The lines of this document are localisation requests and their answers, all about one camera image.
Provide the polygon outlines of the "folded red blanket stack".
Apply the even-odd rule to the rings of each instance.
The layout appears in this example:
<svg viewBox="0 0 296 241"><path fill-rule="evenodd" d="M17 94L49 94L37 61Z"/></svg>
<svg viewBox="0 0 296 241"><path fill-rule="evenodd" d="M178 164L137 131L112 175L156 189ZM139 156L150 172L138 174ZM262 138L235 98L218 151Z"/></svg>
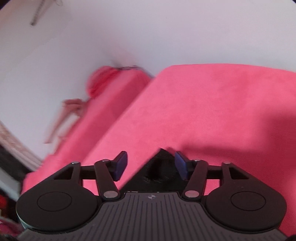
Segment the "folded red blanket stack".
<svg viewBox="0 0 296 241"><path fill-rule="evenodd" d="M86 91L90 98L96 98L107 88L111 81L120 73L117 68L102 66L89 77Z"/></svg>

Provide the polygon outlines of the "beige curtain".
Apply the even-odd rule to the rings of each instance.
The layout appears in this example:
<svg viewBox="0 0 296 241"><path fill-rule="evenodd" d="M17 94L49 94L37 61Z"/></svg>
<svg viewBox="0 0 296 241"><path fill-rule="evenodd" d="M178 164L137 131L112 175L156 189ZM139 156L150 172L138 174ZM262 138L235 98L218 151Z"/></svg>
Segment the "beige curtain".
<svg viewBox="0 0 296 241"><path fill-rule="evenodd" d="M36 171L42 164L42 160L16 138L1 122L1 145L24 166Z"/></svg>

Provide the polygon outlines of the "upper pale pink pillow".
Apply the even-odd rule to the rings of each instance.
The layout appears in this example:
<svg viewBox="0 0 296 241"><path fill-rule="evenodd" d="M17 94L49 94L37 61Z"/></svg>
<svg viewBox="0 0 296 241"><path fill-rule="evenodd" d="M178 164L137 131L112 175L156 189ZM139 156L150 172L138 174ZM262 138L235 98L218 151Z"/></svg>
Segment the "upper pale pink pillow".
<svg viewBox="0 0 296 241"><path fill-rule="evenodd" d="M50 127L49 134L47 135L44 143L49 144L52 142L56 132L64 123L64 121L69 118L71 114L75 114L78 117L81 117L85 112L88 101L83 101L82 99L66 99L62 102L61 110L58 114L58 117L54 120L53 124Z"/></svg>

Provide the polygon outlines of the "pink plush blanket near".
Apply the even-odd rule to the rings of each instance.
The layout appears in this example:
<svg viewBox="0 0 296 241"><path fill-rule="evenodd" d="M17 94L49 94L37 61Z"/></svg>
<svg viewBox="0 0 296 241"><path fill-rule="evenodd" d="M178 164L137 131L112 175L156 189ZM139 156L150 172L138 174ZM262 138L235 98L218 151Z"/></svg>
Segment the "pink plush blanket near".
<svg viewBox="0 0 296 241"><path fill-rule="evenodd" d="M159 73L83 160L126 151L122 187L158 149L218 165L230 161L280 192L281 230L295 233L295 73L234 64Z"/></svg>

